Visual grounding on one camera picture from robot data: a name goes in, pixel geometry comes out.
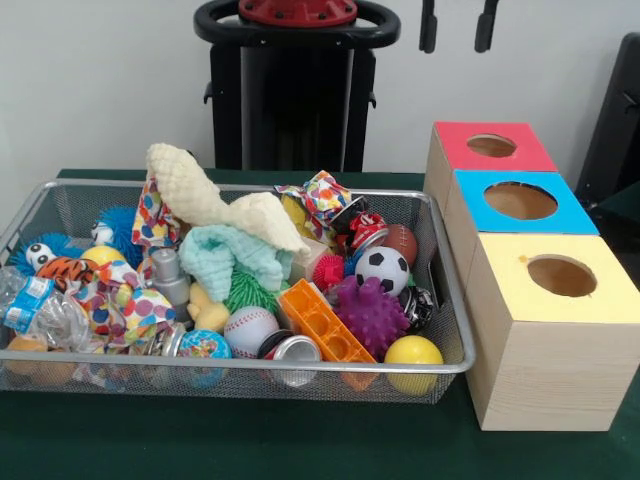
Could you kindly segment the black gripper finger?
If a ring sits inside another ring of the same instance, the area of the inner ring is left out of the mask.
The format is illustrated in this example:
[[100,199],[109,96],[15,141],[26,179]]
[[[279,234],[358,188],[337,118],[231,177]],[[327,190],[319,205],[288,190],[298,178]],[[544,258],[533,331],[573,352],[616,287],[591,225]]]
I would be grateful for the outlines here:
[[419,50],[424,53],[433,53],[436,46],[436,15],[435,15],[435,1],[423,0],[421,23],[420,23],[420,35],[419,35]]
[[474,50],[485,53],[491,49],[499,0],[485,0],[483,11],[478,17]]

